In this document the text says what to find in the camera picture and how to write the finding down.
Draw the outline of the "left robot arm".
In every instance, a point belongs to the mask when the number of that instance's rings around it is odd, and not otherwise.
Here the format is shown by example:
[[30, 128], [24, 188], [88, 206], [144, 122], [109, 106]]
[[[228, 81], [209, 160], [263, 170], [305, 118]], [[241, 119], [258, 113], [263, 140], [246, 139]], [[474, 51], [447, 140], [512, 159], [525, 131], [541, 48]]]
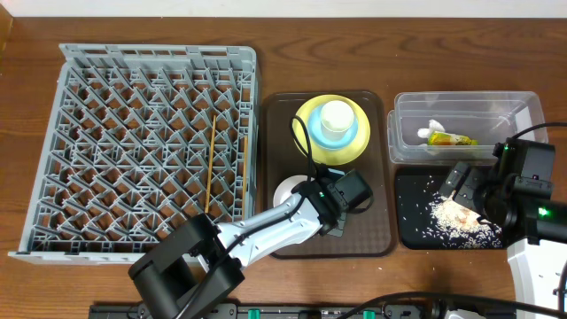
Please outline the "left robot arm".
[[128, 271], [153, 318], [202, 318], [245, 279], [255, 261], [338, 226], [350, 174], [328, 169], [282, 204], [240, 222], [190, 218]]

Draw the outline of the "wooden chopstick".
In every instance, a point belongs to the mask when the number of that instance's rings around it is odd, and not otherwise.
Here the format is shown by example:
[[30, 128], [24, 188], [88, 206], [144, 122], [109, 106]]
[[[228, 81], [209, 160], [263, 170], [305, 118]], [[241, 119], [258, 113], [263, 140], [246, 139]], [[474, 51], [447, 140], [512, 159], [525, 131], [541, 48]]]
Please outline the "wooden chopstick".
[[246, 215], [246, 193], [247, 193], [247, 160], [248, 160], [248, 136], [244, 138], [244, 161], [243, 161], [243, 181], [242, 181], [242, 218], [243, 221]]
[[214, 165], [215, 135], [216, 135], [216, 115], [214, 115], [214, 117], [213, 117], [211, 140], [210, 140], [210, 147], [209, 147], [208, 168], [207, 168], [207, 183], [206, 183], [205, 214], [208, 214], [209, 209], [210, 209], [210, 196], [211, 196], [213, 165]]

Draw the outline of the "cream white cup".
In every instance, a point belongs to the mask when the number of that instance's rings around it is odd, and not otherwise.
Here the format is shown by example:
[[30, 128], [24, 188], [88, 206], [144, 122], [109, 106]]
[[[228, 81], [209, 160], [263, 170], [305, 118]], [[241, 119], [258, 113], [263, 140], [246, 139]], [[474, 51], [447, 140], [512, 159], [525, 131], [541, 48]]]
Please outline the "cream white cup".
[[330, 132], [344, 132], [353, 125], [353, 109], [341, 100], [327, 102], [322, 106], [321, 122]]

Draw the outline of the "white tissue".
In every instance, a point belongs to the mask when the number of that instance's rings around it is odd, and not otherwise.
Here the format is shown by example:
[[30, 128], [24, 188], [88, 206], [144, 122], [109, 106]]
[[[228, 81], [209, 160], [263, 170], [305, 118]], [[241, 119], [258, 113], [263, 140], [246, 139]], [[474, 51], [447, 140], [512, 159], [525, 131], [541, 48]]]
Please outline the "white tissue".
[[428, 128], [420, 128], [417, 130], [417, 135], [420, 138], [429, 139], [434, 133], [445, 132], [445, 128], [442, 124], [435, 120], [429, 120], [429, 127]]

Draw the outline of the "green yellow snack wrapper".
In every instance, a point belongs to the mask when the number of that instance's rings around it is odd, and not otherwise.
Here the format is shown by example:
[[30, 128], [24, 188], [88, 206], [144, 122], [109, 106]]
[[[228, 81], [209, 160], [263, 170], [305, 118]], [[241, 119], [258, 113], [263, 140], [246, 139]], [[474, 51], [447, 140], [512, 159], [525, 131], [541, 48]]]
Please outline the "green yellow snack wrapper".
[[468, 136], [462, 136], [446, 132], [434, 132], [429, 137], [427, 144], [430, 146], [457, 146], [478, 145], [478, 141]]

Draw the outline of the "light blue bowl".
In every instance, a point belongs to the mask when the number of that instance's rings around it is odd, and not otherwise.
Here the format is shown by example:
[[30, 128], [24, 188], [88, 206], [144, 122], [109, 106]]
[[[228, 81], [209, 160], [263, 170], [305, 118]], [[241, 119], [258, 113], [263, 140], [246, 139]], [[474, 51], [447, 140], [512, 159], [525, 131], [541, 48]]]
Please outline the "light blue bowl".
[[329, 139], [323, 132], [322, 108], [318, 105], [309, 115], [307, 129], [312, 142], [328, 150], [338, 150], [347, 147], [356, 137], [358, 131], [358, 120], [353, 117], [353, 124], [339, 139]]

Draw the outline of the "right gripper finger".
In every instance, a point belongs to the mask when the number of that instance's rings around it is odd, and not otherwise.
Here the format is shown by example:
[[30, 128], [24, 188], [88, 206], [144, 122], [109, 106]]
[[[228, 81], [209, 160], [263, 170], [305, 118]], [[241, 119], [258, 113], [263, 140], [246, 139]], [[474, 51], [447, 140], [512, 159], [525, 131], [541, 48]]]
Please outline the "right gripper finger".
[[468, 175], [461, 189], [452, 195], [452, 200], [475, 213], [480, 213], [483, 209], [481, 189], [484, 183], [483, 175]]
[[439, 194], [444, 198], [451, 198], [455, 191], [458, 192], [461, 189], [469, 172], [470, 164], [457, 162], [439, 188]]

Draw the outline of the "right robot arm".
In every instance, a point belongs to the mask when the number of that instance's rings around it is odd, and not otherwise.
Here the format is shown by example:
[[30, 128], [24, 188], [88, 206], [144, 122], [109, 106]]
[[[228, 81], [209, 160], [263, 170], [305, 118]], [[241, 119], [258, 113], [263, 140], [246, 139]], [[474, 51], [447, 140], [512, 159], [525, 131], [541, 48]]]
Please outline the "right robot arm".
[[499, 176], [457, 163], [439, 193], [501, 232], [516, 300], [566, 316], [566, 205], [541, 175]]

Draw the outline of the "white bowl with food residue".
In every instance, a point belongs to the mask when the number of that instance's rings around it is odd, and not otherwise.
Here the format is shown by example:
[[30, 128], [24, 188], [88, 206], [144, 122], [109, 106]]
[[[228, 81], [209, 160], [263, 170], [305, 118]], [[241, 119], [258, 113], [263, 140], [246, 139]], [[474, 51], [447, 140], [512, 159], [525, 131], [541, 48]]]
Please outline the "white bowl with food residue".
[[288, 197], [290, 197], [292, 189], [306, 180], [306, 175], [293, 175], [279, 183], [273, 196], [273, 207], [281, 205]]

